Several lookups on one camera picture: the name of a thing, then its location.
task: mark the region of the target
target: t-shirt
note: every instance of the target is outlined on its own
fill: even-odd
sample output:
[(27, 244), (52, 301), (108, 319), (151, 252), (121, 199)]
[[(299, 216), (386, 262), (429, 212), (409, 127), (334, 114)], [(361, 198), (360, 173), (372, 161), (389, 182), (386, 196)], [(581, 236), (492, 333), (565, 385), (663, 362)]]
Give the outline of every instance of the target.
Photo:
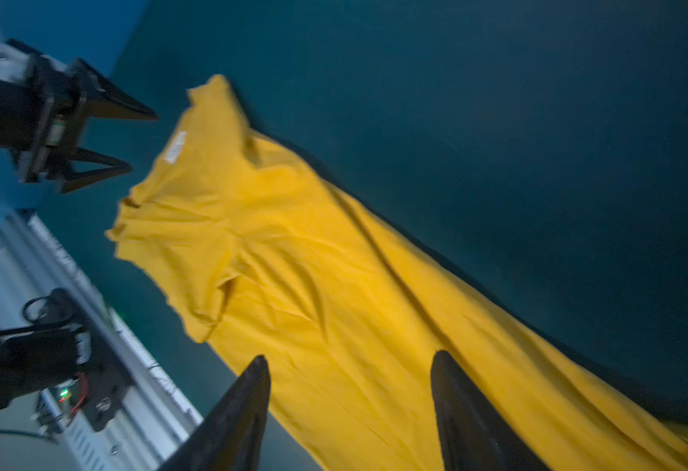
[(252, 130), (223, 77), (189, 96), (107, 235), (235, 373), (265, 355), (271, 412), (324, 469), (443, 469), (430, 384), (441, 350), (552, 469), (688, 469), (688, 429)]

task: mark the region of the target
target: dark teal table surface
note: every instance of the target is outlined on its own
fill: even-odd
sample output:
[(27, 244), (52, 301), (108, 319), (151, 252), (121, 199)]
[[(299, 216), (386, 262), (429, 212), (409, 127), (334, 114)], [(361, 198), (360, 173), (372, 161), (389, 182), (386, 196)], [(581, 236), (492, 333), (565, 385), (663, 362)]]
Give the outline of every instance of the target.
[[(688, 423), (688, 2), (154, 0), (113, 80), (161, 121), (86, 137), (135, 171), (40, 215), (204, 412), (231, 373), (103, 231), (217, 73), (254, 127)], [(264, 446), (312, 466), (278, 424)]]

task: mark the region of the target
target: white tag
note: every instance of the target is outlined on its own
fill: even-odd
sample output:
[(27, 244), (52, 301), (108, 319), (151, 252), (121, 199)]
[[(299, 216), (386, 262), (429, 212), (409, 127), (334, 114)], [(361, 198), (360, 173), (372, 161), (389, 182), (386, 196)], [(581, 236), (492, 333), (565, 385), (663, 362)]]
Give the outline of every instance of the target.
[(93, 352), (90, 346), (90, 332), (75, 334), (75, 340), (77, 343), (77, 364), (82, 365), (83, 363), (88, 363), (90, 354)]
[(180, 131), (179, 134), (177, 134), (177, 137), (174, 137), (174, 140), (169, 146), (169, 150), (166, 151), (166, 155), (163, 156), (163, 160), (169, 162), (170, 164), (174, 164), (177, 161), (179, 153), (182, 152), (182, 146), (184, 146), (185, 136), (187, 136), (187, 132)]

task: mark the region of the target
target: cable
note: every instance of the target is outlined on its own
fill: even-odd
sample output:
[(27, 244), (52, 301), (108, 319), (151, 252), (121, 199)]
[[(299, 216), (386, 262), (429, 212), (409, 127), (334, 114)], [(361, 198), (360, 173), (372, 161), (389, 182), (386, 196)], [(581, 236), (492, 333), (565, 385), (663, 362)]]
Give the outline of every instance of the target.
[(25, 432), (23, 430), (0, 429), (0, 435), (15, 435), (15, 436), (26, 436), (28, 438), (38, 438), (39, 440), (44, 440), (45, 442), (53, 443), (54, 445), (58, 445), (56, 440), (50, 436), (40, 435), (39, 433), (33, 433), (33, 432)]
[(72, 321), (72, 317), (73, 317), (72, 314), (67, 316), (65, 319), (58, 320), (55, 323), (48, 323), (48, 324), (38, 323), (38, 318), (32, 319), (28, 315), (28, 308), (30, 306), (32, 306), (34, 303), (40, 301), (41, 299), (45, 299), (47, 297), (48, 296), (42, 296), (40, 298), (32, 298), (30, 301), (26, 302), (24, 306), (22, 306), (22, 317), (33, 325), (29, 325), (27, 327), (18, 327), (17, 329), (0, 330), (0, 337), (3, 337), (5, 335), (26, 334), (27, 332), (39, 332), (41, 330), (60, 329), (61, 327), (64, 327), (65, 325), (69, 324), (70, 321)]
[(46, 296), (40, 296), (38, 298), (32, 298), (30, 301), (26, 302), (24, 306), (22, 306), (22, 318), (27, 320), (31, 324), (38, 324), (38, 320), (40, 319), (40, 315), (38, 317), (35, 317), (34, 319), (31, 319), (31, 317), (28, 315), (28, 307), (34, 305), (41, 299), (46, 299)]
[(75, 407), (73, 407), (72, 410), (69, 411), (69, 422), (67, 422), (68, 427), (69, 424), (72, 423), (72, 419), (75, 418), (75, 414), (78, 412), (78, 410), (80, 410), (83, 407), (83, 402), (85, 402), (85, 399), (87, 399), (88, 393), (90, 391), (88, 377), (85, 376), (85, 373), (77, 373), (77, 379), (80, 380), (80, 400), (78, 400), (75, 404)]

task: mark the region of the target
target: red wire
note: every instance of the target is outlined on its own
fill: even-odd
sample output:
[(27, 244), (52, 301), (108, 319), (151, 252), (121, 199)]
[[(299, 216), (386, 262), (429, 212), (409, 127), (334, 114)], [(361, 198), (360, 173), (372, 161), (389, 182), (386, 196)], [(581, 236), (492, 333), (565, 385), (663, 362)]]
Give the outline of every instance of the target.
[(75, 404), (75, 407), (69, 411), (69, 422), (67, 422), (67, 425), (72, 423), (72, 419), (75, 418), (75, 414), (78, 412), (78, 410), (83, 407), (83, 402), (85, 401), (85, 398), (88, 397), (89, 393), (88, 377), (85, 376), (85, 373), (77, 373), (77, 380), (80, 382), (80, 400), (78, 400)]

